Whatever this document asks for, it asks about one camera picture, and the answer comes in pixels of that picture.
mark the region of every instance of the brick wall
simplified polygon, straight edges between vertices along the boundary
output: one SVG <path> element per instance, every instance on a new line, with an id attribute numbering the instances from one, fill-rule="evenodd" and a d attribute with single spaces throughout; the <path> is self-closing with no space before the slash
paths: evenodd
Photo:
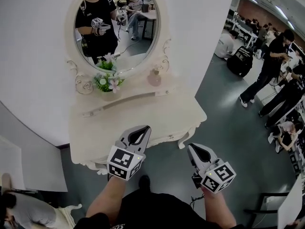
<path id="1" fill-rule="evenodd" d="M 284 24 L 273 14 L 269 13 L 265 9 L 261 8 L 260 6 L 249 0 L 240 0 L 237 12 L 246 19 L 257 19 L 260 26 L 272 23 L 272 26 L 276 27 L 276 29 L 279 31 L 283 32 L 286 29 L 290 29 L 288 25 Z M 298 46 L 302 47 L 305 51 L 305 41 L 303 41 L 296 33 L 295 43 Z"/>

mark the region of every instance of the gray floor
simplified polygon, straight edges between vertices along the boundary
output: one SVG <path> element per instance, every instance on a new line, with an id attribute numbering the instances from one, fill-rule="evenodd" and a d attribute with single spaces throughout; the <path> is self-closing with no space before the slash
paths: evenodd
<path id="1" fill-rule="evenodd" d="M 295 181 L 287 153 L 276 154 L 274 146 L 267 141 L 266 119 L 257 114 L 262 107 L 260 101 L 256 99 L 247 109 L 237 101 L 246 88 L 247 83 L 232 74 L 225 61 L 214 56 L 196 95 L 208 118 L 190 140 L 212 148 L 236 171 L 237 177 L 224 190 L 224 196 L 237 222 L 244 225 L 250 217 L 243 209 L 254 208 L 259 193 L 286 191 Z M 191 196 L 201 195 L 191 180 L 194 169 L 186 149 L 179 150 L 176 143 L 163 143 L 149 148 L 146 156 L 141 170 L 128 182 L 126 194 L 137 188 L 141 174 L 148 174 L 153 192 L 169 193 L 187 203 L 191 202 Z M 72 213 L 77 221 L 105 187 L 107 178 L 74 165 L 69 149 L 62 150 L 61 157 L 69 192 L 59 194 L 59 200 L 62 206 L 83 204 L 82 210 Z M 196 201 L 195 211 L 204 217 L 203 200 Z M 259 227 L 272 226 L 275 222 L 276 217 L 268 215 Z"/>

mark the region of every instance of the ornate white mirror frame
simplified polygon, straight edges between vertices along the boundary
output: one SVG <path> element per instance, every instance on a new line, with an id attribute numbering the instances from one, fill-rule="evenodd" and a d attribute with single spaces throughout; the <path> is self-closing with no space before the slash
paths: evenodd
<path id="1" fill-rule="evenodd" d="M 66 16 L 64 25 L 64 36 L 68 54 L 67 63 L 71 69 L 76 70 L 76 89 L 81 94 L 90 94 L 93 91 L 92 79 L 96 74 L 106 74 L 90 65 L 81 55 L 75 40 L 75 18 L 79 6 L 83 0 L 73 0 Z M 120 73 L 122 79 L 126 79 L 145 70 L 158 68 L 162 73 L 169 68 L 169 61 L 166 56 L 166 49 L 169 48 L 171 39 L 169 32 L 169 19 L 165 0 L 153 0 L 157 12 L 156 36 L 152 42 L 150 51 L 146 58 L 130 70 Z"/>

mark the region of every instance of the mirror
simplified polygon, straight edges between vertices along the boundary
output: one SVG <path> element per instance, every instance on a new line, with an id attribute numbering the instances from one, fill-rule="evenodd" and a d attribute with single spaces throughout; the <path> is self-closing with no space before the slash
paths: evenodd
<path id="1" fill-rule="evenodd" d="M 75 40 L 86 61 L 106 72 L 124 72 L 146 58 L 157 34 L 153 0 L 84 0 Z"/>

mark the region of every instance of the jeans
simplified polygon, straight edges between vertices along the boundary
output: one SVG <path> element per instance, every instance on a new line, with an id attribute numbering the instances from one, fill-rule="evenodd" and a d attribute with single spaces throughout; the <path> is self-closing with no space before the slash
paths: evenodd
<path id="1" fill-rule="evenodd" d="M 262 90 L 274 77 L 273 73 L 261 71 L 256 82 L 249 86 L 242 94 L 241 99 L 244 103 L 254 99 L 255 95 Z"/>
<path id="2" fill-rule="evenodd" d="M 145 17 L 143 15 L 141 15 L 140 13 L 135 13 L 128 20 L 128 28 L 132 27 L 132 35 L 134 37 L 138 37 L 139 36 L 138 22 L 139 22 L 139 20 L 142 20 L 142 19 L 145 19 Z"/>
<path id="3" fill-rule="evenodd" d="M 281 119 L 289 110 L 294 108 L 294 106 L 300 101 L 302 95 L 294 94 L 295 89 L 290 85 L 285 85 L 285 87 L 272 99 L 268 104 L 266 104 L 260 111 L 261 115 L 267 115 L 273 111 L 280 103 L 284 102 L 283 105 L 271 116 L 266 125 L 271 127 Z"/>

